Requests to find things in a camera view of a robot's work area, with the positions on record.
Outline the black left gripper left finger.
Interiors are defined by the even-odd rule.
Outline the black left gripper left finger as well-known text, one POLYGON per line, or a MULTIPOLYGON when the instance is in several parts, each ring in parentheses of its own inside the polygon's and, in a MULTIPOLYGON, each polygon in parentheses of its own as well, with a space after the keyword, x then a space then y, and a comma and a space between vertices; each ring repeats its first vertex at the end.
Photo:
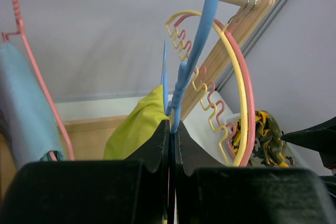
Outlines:
POLYGON ((168 211, 169 122, 116 161, 34 162, 15 175, 1 223, 164 223, 168 211))

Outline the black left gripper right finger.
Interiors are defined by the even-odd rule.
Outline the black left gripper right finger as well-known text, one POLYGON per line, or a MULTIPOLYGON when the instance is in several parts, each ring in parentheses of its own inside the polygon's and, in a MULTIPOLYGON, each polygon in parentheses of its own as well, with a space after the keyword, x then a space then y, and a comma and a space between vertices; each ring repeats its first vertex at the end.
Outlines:
POLYGON ((179 223, 335 223, 335 206, 314 172, 225 167, 180 124, 175 136, 179 223))

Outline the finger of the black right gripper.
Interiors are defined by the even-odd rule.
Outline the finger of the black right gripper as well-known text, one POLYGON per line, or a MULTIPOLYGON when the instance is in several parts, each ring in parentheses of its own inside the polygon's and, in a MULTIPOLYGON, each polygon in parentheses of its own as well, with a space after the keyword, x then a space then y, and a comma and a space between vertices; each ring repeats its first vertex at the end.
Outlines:
POLYGON ((335 118, 304 130, 286 133, 281 139, 314 151, 335 151, 335 118))

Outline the yellow-green trousers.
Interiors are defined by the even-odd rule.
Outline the yellow-green trousers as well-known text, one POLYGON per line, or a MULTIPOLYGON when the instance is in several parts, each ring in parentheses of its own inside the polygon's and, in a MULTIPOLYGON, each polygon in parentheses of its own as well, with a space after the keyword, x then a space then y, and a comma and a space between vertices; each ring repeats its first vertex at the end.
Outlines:
POLYGON ((164 113, 163 86, 155 87, 142 98, 107 140, 103 159, 120 160, 129 157, 155 132, 168 117, 164 113))

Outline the light blue trousers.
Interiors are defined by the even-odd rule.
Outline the light blue trousers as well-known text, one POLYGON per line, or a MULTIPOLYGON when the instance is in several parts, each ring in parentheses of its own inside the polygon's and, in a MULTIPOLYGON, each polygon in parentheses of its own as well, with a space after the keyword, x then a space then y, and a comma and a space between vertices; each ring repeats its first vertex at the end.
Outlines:
POLYGON ((1 129, 17 168, 59 161, 65 151, 52 110, 27 59, 10 43, 1 44, 1 129))

